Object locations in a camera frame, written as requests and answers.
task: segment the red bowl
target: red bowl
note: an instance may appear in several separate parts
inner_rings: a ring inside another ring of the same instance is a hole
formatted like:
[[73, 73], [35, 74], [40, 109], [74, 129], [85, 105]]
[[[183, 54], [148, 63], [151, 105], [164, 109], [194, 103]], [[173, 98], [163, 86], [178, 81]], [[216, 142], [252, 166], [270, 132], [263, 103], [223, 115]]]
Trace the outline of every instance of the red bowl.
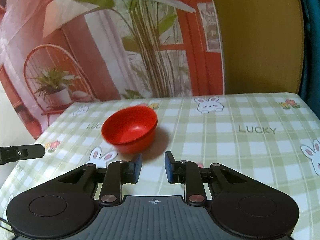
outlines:
[[154, 110], [146, 106], [132, 106], [110, 116], [103, 123], [101, 134], [121, 153], [139, 153], [153, 142], [157, 124]]

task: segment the teal curtain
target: teal curtain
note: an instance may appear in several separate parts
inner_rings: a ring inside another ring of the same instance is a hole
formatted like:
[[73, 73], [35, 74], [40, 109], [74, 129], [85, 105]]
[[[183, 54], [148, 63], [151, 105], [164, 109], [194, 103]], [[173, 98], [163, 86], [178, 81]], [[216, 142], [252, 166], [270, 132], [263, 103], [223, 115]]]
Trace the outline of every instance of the teal curtain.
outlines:
[[320, 0], [301, 2], [305, 25], [305, 51], [299, 95], [320, 118]]

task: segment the tablecloth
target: tablecloth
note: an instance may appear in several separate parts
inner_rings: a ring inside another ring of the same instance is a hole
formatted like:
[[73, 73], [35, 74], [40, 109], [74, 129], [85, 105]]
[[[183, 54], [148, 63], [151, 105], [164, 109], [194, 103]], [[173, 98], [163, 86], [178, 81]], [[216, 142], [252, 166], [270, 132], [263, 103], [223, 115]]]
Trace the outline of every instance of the tablecloth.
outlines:
[[164, 152], [170, 150], [176, 160], [222, 163], [289, 194], [300, 209], [293, 238], [319, 240], [320, 120], [291, 93], [74, 103], [37, 140], [45, 156], [20, 161], [6, 180], [0, 214], [12, 197], [84, 163], [130, 160], [103, 140], [100, 129], [119, 109], [139, 104], [156, 111], [158, 127], [143, 153], [139, 182], [123, 185], [124, 195], [183, 195], [165, 175]]

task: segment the white floor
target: white floor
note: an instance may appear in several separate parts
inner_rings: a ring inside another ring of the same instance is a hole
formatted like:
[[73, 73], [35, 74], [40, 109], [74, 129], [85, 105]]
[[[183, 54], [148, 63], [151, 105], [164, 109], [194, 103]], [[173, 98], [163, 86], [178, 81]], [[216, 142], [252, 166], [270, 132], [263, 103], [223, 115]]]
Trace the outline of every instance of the white floor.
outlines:
[[[0, 147], [33, 144], [34, 141], [13, 109], [0, 82]], [[15, 165], [16, 163], [0, 165], [0, 187]]]

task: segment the bowl rim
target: bowl rim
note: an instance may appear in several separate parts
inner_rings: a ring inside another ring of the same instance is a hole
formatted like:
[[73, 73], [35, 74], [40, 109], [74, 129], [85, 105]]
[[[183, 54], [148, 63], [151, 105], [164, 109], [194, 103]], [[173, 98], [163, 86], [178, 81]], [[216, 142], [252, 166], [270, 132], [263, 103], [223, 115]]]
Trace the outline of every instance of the bowl rim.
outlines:
[[[120, 112], [122, 112], [122, 111], [128, 111], [128, 109], [130, 110], [130, 109], [133, 109], [133, 108], [135, 108], [135, 109], [143, 108], [143, 110], [147, 110], [147, 111], [149, 111], [150, 113], [153, 113], [154, 116], [155, 116], [155, 124], [153, 125], [153, 127], [152, 127], [148, 132], [146, 132], [144, 135], [140, 136], [139, 138], [136, 138], [136, 139], [133, 139], [133, 140], [130, 140], [130, 141], [126, 141], [126, 142], [123, 142], [123, 143], [118, 143], [118, 142], [116, 142], [116, 141], [109, 140], [109, 139], [107, 140], [106, 137], [103, 135], [103, 132], [102, 132], [103, 127], [105, 127], [107, 120], [110, 119], [111, 117], [114, 117], [115, 115], [118, 115], [118, 114], [119, 114]], [[143, 138], [147, 137], [150, 133], [152, 133], [152, 132], [154, 131], [154, 129], [156, 128], [157, 125], [158, 125], [158, 116], [157, 116], [156, 112], [155, 112], [153, 109], [151, 109], [151, 108], [148, 107], [148, 106], [139, 106], [139, 105], [138, 105], [138, 106], [129, 106], [129, 107], [120, 109], [119, 111], [113, 113], [111, 116], [109, 116], [109, 117], [103, 122], [103, 124], [102, 124], [102, 126], [101, 126], [101, 135], [102, 135], [103, 139], [104, 139], [106, 142], [108, 142], [108, 143], [110, 143], [110, 144], [112, 144], [112, 145], [116, 145], [116, 146], [128, 145], [128, 144], [137, 142], [137, 141], [142, 140]]]

